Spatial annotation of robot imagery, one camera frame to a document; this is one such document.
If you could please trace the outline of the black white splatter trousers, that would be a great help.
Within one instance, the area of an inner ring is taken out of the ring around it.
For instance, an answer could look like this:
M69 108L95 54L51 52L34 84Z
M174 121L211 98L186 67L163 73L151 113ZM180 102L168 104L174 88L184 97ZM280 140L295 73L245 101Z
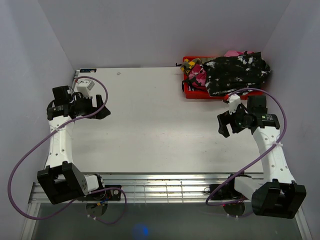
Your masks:
M220 56L202 64L210 97L221 97L244 88L261 88L272 72L260 52Z

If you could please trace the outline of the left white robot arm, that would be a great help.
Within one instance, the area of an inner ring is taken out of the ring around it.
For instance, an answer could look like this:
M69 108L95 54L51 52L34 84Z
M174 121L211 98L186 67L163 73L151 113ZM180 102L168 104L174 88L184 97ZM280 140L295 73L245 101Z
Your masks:
M49 153L43 170L38 171L37 180L50 202L54 205L90 194L95 200L106 195L106 187L99 174L85 176L74 164L72 156L72 132L75 119L89 116L102 120L111 112L105 107L103 98L95 98L90 90L80 87L71 93L67 85L52 89L54 99L47 107L47 119L51 132Z

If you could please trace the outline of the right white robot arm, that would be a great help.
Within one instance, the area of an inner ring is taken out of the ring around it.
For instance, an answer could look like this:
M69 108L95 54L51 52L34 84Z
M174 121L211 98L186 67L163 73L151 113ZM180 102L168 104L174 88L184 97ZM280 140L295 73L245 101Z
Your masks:
M229 177L223 195L232 199L245 197L251 202L257 216L293 219L302 205L307 192L304 185L296 183L285 159L280 139L280 123L275 114L268 113L264 95L249 96L247 105L241 103L237 94L226 97L228 110L218 115L218 132L229 137L245 129L251 134L262 156L264 184L258 185L243 171Z

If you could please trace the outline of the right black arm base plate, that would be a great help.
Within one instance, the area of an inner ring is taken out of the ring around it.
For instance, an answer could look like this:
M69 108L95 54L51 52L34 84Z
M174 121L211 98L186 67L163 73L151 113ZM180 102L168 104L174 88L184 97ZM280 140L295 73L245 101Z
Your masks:
M247 198L241 193L237 192L233 183L228 183L219 189L211 198L211 200L240 200Z

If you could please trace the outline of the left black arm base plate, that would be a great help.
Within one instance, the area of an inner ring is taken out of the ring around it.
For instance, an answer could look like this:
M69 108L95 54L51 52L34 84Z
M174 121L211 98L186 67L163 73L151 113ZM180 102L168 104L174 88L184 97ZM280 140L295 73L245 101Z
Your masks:
M80 197L79 201L120 201L121 200L121 191L119 189L122 188L121 185L105 185L105 188L113 188L110 190L105 190L99 193L87 195Z

